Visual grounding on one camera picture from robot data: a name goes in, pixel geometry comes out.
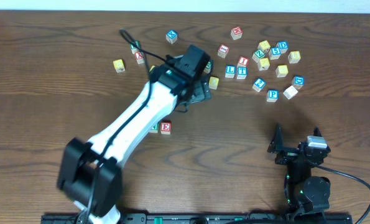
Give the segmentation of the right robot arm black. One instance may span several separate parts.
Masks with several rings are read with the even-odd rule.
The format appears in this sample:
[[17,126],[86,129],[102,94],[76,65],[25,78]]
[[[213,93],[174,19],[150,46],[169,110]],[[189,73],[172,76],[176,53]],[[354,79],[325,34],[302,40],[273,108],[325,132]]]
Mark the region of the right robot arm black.
[[287,147],[283,142],[281,126],[278,125],[267,151],[276,155],[276,164],[287,168],[284,192],[289,203],[287,216],[290,219],[322,213],[330,207],[329,179],[312,175],[312,168],[322,164],[331,152],[318,128],[297,147]]

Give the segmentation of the red E block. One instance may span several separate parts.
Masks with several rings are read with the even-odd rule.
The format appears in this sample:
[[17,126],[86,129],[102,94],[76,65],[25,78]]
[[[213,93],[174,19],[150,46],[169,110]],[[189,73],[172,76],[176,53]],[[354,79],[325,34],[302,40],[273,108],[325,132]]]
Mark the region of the red E block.
[[160,132],[162,134],[171,134],[171,130],[172,130],[172,123],[171,122],[161,122]]

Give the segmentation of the green N block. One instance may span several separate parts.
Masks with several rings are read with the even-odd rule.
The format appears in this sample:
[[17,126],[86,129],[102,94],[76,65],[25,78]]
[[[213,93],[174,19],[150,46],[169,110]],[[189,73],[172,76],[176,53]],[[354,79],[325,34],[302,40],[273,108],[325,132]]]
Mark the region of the green N block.
[[149,131],[150,133],[158,133],[159,132],[159,124],[155,123],[153,127]]

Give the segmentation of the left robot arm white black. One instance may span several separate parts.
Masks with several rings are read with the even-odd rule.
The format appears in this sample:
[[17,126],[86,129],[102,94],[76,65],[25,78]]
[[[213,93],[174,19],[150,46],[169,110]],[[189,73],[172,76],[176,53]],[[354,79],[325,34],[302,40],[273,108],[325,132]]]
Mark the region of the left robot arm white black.
[[179,105],[211,98],[203,76],[211,57],[191,45],[185,54],[166,56],[148,68],[149,80],[136,100],[107,128],[86,142],[73,138],[65,147],[57,187],[80,209],[83,223],[117,223],[124,166],[149,131]]

